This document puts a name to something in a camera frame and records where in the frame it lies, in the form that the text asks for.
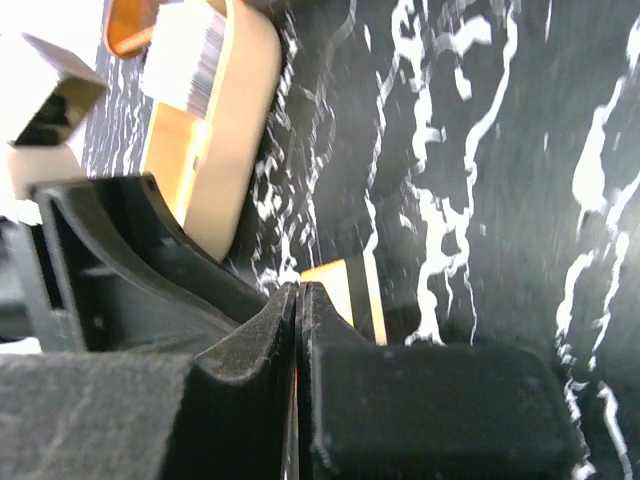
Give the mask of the brown gold credit card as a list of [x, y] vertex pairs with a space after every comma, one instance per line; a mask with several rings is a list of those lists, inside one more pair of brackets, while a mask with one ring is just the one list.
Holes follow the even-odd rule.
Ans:
[[371, 251], [305, 270], [300, 280], [321, 283], [346, 323], [371, 342], [388, 343], [377, 264]]

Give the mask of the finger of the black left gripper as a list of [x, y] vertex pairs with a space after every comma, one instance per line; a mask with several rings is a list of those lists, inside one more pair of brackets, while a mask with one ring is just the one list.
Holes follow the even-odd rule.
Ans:
[[266, 297], [187, 236], [149, 174], [35, 185], [32, 329], [45, 351], [199, 352]]

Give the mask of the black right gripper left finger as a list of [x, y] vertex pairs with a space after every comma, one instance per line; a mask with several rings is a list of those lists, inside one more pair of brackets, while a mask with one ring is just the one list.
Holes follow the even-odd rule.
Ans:
[[203, 353], [1, 358], [5, 479], [277, 479], [295, 290]]

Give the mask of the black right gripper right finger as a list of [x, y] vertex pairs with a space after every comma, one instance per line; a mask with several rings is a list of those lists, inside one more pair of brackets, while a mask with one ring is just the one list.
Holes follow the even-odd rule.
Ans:
[[579, 457], [562, 389], [530, 350], [377, 346], [306, 283], [297, 355], [304, 479], [566, 479]]

